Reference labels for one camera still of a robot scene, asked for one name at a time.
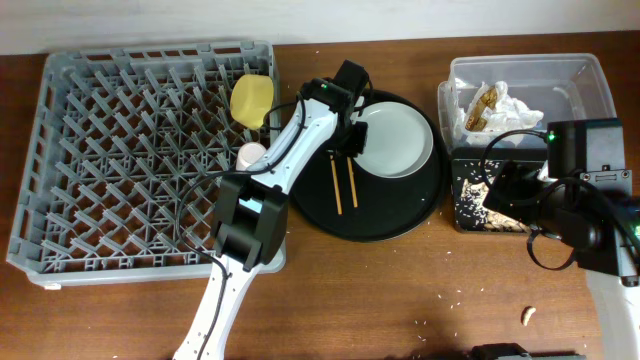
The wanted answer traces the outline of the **food scraps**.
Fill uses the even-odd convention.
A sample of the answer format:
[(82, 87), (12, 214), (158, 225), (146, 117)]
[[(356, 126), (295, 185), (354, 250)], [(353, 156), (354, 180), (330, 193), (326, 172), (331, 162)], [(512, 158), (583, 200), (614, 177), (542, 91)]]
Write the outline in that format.
[(452, 161), (452, 194), (455, 223), (463, 232), (528, 233), (530, 229), (483, 206), (488, 187), (482, 180), (479, 161)]

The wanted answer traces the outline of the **white napkin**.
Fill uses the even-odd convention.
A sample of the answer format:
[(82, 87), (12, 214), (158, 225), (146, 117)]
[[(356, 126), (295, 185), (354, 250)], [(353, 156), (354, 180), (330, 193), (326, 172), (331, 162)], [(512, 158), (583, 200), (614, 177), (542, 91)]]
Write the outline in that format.
[[(477, 93), (484, 86), (495, 86), (498, 91), (496, 107), (489, 113), (488, 124), (481, 132), (471, 132), (465, 129), (467, 112)], [(539, 125), (544, 118), (544, 113), (540, 110), (531, 109), (526, 103), (518, 98), (511, 97), (508, 93), (509, 87), (506, 82), (498, 81), (493, 85), (483, 83), (473, 96), (467, 108), (457, 110), (457, 131), (464, 136), (469, 145), (488, 144), (498, 135), (513, 130), (528, 130)]]

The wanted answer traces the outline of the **gold coffee stick wrapper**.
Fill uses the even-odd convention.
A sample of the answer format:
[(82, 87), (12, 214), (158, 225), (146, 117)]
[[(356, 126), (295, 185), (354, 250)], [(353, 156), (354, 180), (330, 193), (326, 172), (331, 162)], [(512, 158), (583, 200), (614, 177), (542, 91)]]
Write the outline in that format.
[(488, 124), (489, 113), (496, 107), (498, 91), (495, 86), (484, 86), (479, 90), (468, 109), (465, 129), (481, 132)]

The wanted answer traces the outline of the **pink cup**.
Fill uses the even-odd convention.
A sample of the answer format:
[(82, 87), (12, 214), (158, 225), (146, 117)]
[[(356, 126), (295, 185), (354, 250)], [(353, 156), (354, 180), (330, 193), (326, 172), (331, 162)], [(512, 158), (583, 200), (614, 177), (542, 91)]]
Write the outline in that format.
[(249, 142), (242, 145), (238, 151), (235, 169), (239, 171), (247, 170), (250, 166), (255, 164), (263, 155), (265, 155), (267, 149), (258, 142)]

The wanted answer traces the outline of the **yellow bowl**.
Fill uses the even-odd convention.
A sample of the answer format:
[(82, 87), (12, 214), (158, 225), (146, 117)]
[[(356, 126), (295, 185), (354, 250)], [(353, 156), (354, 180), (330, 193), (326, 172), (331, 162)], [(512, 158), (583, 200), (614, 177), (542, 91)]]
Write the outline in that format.
[(232, 118), (244, 127), (257, 130), (274, 101), (274, 84), (269, 76), (246, 74), (235, 84), (230, 101)]

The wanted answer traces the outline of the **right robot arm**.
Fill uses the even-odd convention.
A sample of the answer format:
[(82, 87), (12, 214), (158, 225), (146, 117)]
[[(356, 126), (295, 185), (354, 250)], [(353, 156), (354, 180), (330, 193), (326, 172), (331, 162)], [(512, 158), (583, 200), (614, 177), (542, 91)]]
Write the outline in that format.
[(586, 272), (613, 359), (639, 356), (639, 199), (625, 165), (623, 128), (616, 118), (551, 122), (528, 130), (544, 141), (539, 170), (511, 160), (488, 188), (486, 208), (519, 221), (529, 238), (553, 238), (571, 247), (566, 263)]

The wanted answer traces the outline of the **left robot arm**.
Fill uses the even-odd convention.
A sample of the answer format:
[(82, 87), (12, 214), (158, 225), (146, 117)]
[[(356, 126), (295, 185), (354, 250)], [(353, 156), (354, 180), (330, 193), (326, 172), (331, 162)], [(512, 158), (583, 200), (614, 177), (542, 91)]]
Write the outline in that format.
[(208, 255), (212, 270), (191, 327), (174, 356), (221, 359), (243, 298), (285, 239), (289, 193), (318, 150), (359, 155), (367, 126), (352, 115), (372, 89), (365, 68), (350, 60), (332, 78), (314, 78), (296, 95), (296, 108), (264, 155), (244, 171), (205, 176), (218, 187)]

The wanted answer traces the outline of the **grey dishwasher rack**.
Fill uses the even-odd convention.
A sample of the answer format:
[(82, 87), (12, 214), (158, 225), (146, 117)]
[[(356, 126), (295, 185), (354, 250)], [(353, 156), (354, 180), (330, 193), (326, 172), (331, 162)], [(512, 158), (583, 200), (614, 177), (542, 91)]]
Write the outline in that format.
[(277, 77), (271, 44), (51, 54), (8, 263), (47, 289), (207, 277), (214, 195), (200, 180), (277, 136), (232, 118), (246, 74)]

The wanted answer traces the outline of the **wooden chopstick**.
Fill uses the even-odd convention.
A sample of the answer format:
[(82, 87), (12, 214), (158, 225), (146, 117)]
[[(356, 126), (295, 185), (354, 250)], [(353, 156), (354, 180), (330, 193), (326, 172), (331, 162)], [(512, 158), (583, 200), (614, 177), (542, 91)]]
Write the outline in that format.
[(342, 208), (342, 202), (341, 202), (339, 181), (338, 181), (338, 177), (337, 177), (336, 163), (335, 163), (335, 159), (334, 159), (333, 155), (330, 155), (329, 159), (330, 159), (330, 166), (331, 166), (331, 173), (332, 173), (332, 181), (333, 181), (333, 188), (334, 188), (334, 195), (335, 195), (335, 201), (336, 201), (337, 214), (339, 216), (341, 216), (343, 214), (343, 208)]
[(355, 176), (354, 176), (352, 158), (347, 157), (346, 163), (347, 163), (347, 169), (348, 169), (348, 175), (349, 175), (353, 207), (358, 208), (359, 203), (358, 203), (357, 190), (355, 185)]

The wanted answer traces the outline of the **black rectangular tray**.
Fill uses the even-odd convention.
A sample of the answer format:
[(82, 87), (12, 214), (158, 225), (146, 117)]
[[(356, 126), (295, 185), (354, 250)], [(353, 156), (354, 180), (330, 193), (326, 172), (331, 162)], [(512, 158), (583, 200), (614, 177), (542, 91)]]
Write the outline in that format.
[[(483, 206), (489, 192), (483, 182), (480, 157), (483, 148), (460, 147), (451, 156), (454, 225), (459, 232), (526, 234), (530, 229), (522, 223)], [(541, 149), (494, 149), (489, 154), (485, 169), (492, 181), (505, 161), (542, 167), (546, 151)]]

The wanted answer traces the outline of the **left wooden chopstick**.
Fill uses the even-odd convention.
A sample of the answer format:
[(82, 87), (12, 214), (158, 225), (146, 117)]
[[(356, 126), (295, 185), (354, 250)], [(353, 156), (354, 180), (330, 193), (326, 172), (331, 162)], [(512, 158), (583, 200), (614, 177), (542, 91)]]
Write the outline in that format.
[(338, 177), (337, 177), (336, 163), (335, 163), (335, 159), (334, 159), (333, 155), (330, 155), (329, 159), (330, 159), (330, 166), (331, 166), (331, 173), (332, 173), (332, 181), (333, 181), (333, 188), (334, 188), (334, 195), (335, 195), (335, 201), (336, 201), (337, 214), (339, 216), (341, 216), (343, 214), (343, 208), (342, 208), (342, 202), (341, 202), (339, 181), (338, 181)]

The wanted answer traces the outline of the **grey plate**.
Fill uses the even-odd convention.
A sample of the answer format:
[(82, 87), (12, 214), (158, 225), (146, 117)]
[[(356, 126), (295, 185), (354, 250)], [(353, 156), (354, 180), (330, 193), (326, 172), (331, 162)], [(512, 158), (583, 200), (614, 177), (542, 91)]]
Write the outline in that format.
[(352, 118), (366, 123), (366, 141), (355, 162), (367, 173), (388, 179), (417, 172), (431, 157), (435, 140), (426, 118), (416, 109), (385, 101), (367, 106)]

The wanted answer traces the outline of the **round black tray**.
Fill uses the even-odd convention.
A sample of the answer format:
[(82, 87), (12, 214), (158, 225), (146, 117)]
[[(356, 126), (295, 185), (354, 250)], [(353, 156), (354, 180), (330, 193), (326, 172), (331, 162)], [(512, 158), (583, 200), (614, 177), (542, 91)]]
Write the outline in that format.
[(435, 124), (408, 100), (382, 90), (373, 92), (373, 103), (392, 101), (418, 110), (433, 131), (431, 157), (417, 172), (403, 178), (381, 178), (360, 168), (352, 158), (358, 208), (353, 207), (344, 155), (334, 155), (343, 214), (336, 209), (329, 153), (314, 154), (299, 175), (291, 202), (311, 224), (345, 240), (373, 242), (403, 235), (429, 217), (444, 198), (448, 186), (449, 160)]

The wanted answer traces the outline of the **clear plastic bin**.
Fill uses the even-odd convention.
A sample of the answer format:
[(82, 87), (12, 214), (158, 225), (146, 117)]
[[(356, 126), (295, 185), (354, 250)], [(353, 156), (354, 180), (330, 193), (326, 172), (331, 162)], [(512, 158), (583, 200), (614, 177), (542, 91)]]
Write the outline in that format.
[(593, 120), (617, 116), (611, 91), (598, 59), (588, 53), (459, 57), (449, 78), (438, 87), (438, 112), (447, 151), (483, 148), (495, 135), (465, 129), (463, 114), (475, 95), (503, 81), (507, 94), (543, 113), (534, 126), (549, 122)]

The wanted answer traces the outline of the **fallen food piece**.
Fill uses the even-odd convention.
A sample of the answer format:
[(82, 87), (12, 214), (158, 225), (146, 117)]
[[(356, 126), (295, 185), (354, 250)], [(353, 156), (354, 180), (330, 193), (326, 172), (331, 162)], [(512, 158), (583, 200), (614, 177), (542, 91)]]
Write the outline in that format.
[(527, 326), (530, 322), (531, 317), (535, 312), (536, 312), (536, 308), (534, 306), (525, 307), (521, 314), (521, 324), (523, 326)]

